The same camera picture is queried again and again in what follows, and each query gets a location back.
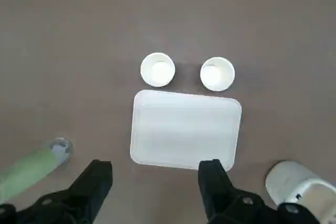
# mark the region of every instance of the green tube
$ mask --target green tube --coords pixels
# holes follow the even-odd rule
[[[49,146],[18,160],[0,174],[0,204],[46,177],[65,162],[71,153],[71,142],[57,138]]]

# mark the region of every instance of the white cylindrical object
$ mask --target white cylindrical object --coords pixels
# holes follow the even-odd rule
[[[303,205],[322,224],[336,216],[336,188],[296,162],[284,161],[273,167],[266,177],[266,189],[276,205]]]
[[[175,64],[168,55],[154,52],[143,59],[140,74],[147,84],[162,87],[173,79]]]
[[[229,60],[213,57],[203,63],[200,76],[206,88],[212,91],[223,91],[233,83],[235,69]]]

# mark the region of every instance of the white tray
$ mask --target white tray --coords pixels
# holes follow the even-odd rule
[[[198,169],[234,164],[241,106],[230,98],[142,90],[134,98],[131,157],[138,164]]]

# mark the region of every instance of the white container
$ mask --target white container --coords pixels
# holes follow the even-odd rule
[[[277,164],[266,177],[266,189],[276,205],[301,204],[322,224],[335,221],[336,188],[296,162]]]
[[[241,106],[229,98],[142,90],[134,98],[130,153],[138,164],[198,169],[234,164]]]
[[[153,87],[162,87],[173,79],[175,65],[168,55],[154,52],[143,59],[140,74],[147,84]]]
[[[235,69],[229,60],[222,57],[213,57],[203,63],[200,76],[207,89],[223,91],[233,83]]]

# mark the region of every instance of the white paper cup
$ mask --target white paper cup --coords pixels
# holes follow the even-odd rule
[[[233,83],[235,69],[227,59],[213,57],[203,63],[200,75],[201,81],[207,89],[223,91]]]
[[[175,65],[168,55],[154,52],[143,59],[140,74],[147,84],[153,87],[162,87],[173,79]]]

